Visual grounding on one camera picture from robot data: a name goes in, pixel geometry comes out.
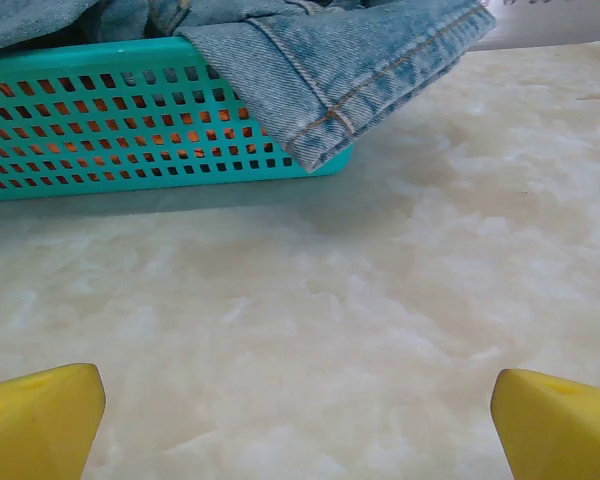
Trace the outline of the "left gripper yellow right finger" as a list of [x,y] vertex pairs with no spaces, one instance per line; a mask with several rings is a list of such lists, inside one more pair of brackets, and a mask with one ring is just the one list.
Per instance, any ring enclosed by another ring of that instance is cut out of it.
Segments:
[[506,369],[490,413],[515,479],[600,479],[600,388]]

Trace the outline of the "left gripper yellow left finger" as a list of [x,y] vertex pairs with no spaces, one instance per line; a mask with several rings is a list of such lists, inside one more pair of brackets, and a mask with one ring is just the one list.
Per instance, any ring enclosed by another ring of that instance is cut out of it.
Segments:
[[105,405],[93,364],[0,382],[0,479],[79,479]]

